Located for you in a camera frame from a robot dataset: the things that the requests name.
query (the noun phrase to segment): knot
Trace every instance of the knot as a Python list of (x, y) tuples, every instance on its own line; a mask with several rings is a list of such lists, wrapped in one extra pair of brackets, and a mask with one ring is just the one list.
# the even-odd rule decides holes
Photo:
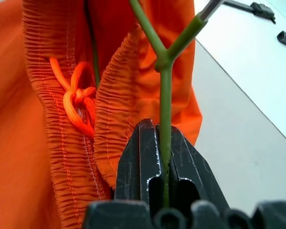
[[(87, 70), (92, 76), (92, 67), (87, 62), (79, 63), (71, 76), (71, 84), (69, 85), (62, 75), (58, 61), (55, 58), (50, 58), (51, 68), (58, 82), (66, 90), (63, 95), (63, 107), (66, 111), (70, 122), (81, 130), (85, 135), (94, 138), (94, 120), (95, 120), (95, 103), (94, 98), (96, 94), (95, 81), (93, 86), (86, 89), (78, 88), (78, 83), (83, 70)], [(84, 122), (74, 108), (74, 104), (83, 104), (87, 111), (87, 120)]]

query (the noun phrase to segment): orange drawstring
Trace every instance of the orange drawstring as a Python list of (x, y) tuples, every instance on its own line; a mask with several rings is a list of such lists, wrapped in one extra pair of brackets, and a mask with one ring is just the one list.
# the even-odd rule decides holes
[[(59, 67), (58, 61), (55, 58), (50, 58), (51, 68), (58, 82), (66, 90), (63, 95), (63, 107), (66, 111), (68, 119), (73, 125), (81, 130), (85, 135), (94, 138), (94, 120), (95, 120), (95, 103), (94, 98), (96, 94), (95, 87), (88, 87), (86, 89), (80, 89), (78, 83), (84, 69), (89, 71), (92, 75), (92, 67), (87, 62), (79, 63), (71, 76), (71, 85), (69, 85), (66, 79), (63, 77), (61, 68)], [(87, 124), (85, 124), (79, 114), (76, 112), (74, 105), (83, 104), (88, 113), (89, 118)]]

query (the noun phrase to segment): orange cord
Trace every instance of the orange cord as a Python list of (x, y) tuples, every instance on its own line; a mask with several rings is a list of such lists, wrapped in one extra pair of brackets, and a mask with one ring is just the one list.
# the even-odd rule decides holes
[[(59, 67), (57, 59), (51, 57), (50, 63), (56, 79), (66, 90), (65, 94), (63, 95), (63, 107), (66, 111), (68, 119), (85, 135), (93, 139), (94, 120), (95, 120), (94, 99), (96, 95), (96, 88), (94, 86), (88, 87), (86, 89), (77, 88), (83, 70), (86, 69), (88, 70), (90, 75), (93, 75), (93, 70), (91, 65), (87, 62), (79, 63), (74, 69), (74, 72), (71, 76), (71, 85), (69, 85), (61, 72), (61, 68)], [(89, 114), (89, 118), (87, 119), (87, 124), (84, 123), (84, 121), (74, 108), (74, 105), (78, 106), (81, 104), (85, 106)]]

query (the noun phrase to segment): orange fabric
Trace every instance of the orange fabric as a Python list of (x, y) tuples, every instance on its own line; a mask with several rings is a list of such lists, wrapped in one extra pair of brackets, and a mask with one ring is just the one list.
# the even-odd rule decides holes
[[(142, 4), (166, 47), (194, 15), (192, 0)], [(86, 131), (93, 126), (94, 97), (85, 91), (94, 86), (94, 74), (83, 71), (78, 85), (72, 83), (78, 63), (92, 63), (83, 1), (0, 3), (0, 229), (80, 229), (87, 204), (111, 197), (135, 124), (147, 117), (159, 122), (155, 54), (128, 0), (90, 0), (89, 9), (102, 76), (94, 141)], [(65, 81), (55, 77), (47, 57), (57, 59)], [(172, 122), (192, 143), (201, 124), (193, 60), (192, 43), (174, 64), (172, 95)], [(89, 104), (79, 103), (88, 96)], [(87, 128), (76, 128), (77, 121)]]

